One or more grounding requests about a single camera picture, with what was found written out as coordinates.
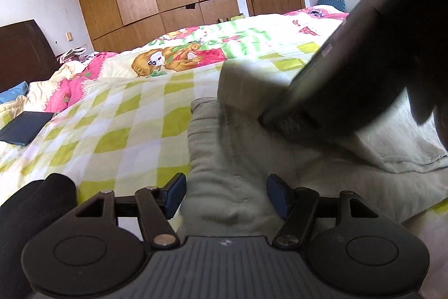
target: green checkered pattern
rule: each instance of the green checkered pattern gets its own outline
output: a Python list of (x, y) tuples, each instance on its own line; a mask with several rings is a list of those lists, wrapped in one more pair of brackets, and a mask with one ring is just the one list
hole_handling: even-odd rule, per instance
[[(284, 19), (275, 16), (278, 24), (270, 33), (258, 31), (256, 20), (246, 19), (201, 27), (176, 42), (181, 45), (195, 38), (204, 49), (227, 48), (223, 51), (229, 59), (260, 61), (269, 72), (291, 79), (329, 34), (321, 38), (297, 34), (294, 25), (282, 31), (279, 25)], [(240, 30), (235, 26), (238, 22), (248, 25), (244, 32), (242, 26)], [(289, 32), (288, 37), (280, 38), (281, 31), (283, 35)], [(238, 32), (241, 38), (226, 41)], [(160, 48), (163, 42), (159, 38), (125, 54), (133, 59), (143, 50)], [(173, 42), (168, 40), (165, 46)], [(144, 186), (163, 186), (175, 173), (188, 174), (190, 104), (216, 96), (221, 67), (222, 63), (214, 63), (158, 77), (85, 82), (85, 98), (55, 116), (20, 157), (0, 157), (0, 203), (50, 173), (70, 177), (80, 201), (101, 189), (129, 195)]]

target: bed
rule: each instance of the bed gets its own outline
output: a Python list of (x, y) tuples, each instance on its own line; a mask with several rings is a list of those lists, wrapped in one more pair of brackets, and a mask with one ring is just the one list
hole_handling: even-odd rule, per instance
[[(188, 27), (135, 50), (101, 52), (88, 65), (72, 61), (59, 69), (40, 38), (45, 56), (32, 57), (42, 58), (45, 68), (33, 75), (17, 66), (27, 64), (19, 49), (20, 62), (12, 59), (15, 76), (2, 88), (26, 80), (30, 92), (0, 105), (0, 127), (22, 111), (57, 114), (25, 148), (0, 142), (0, 204), (50, 173), (70, 177), (79, 202), (101, 189), (129, 195), (144, 186), (162, 186), (177, 172), (188, 175), (190, 105), (216, 97), (223, 61), (250, 62), (291, 79), (346, 16), (331, 6), (317, 6)], [(431, 251), (431, 270), (422, 288), (427, 299), (448, 292), (448, 257), (441, 253), (443, 245), (448, 247), (447, 186), (440, 186), (436, 206), (415, 212), (420, 214), (406, 222)], [(172, 222), (175, 227), (181, 223), (179, 215)]]

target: black tablet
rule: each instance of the black tablet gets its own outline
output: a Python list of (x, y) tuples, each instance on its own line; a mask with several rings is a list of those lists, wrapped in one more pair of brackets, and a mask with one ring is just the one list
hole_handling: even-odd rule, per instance
[(12, 145), (29, 145), (54, 113), (22, 112), (0, 129), (0, 141)]

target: blue fabric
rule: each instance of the blue fabric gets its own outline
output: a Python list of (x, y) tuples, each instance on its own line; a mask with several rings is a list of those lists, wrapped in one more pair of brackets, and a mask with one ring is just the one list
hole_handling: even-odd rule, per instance
[(16, 100), (19, 95), (26, 95), (28, 93), (29, 86), (27, 82), (21, 82), (13, 88), (0, 93), (0, 104), (11, 102)]
[(338, 11), (345, 12), (346, 11), (346, 2), (345, 0), (318, 0), (317, 5), (326, 5), (326, 6), (333, 6)]

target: metal screw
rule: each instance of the metal screw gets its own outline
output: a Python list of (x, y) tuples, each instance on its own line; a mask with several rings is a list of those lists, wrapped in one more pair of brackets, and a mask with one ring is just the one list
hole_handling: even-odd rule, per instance
[(154, 237), (154, 243), (159, 246), (168, 246), (176, 242), (176, 237), (172, 234), (159, 234)]
[(279, 245), (289, 247), (297, 245), (297, 243), (299, 243), (299, 239), (292, 234), (285, 234), (284, 236), (277, 237), (277, 243)]

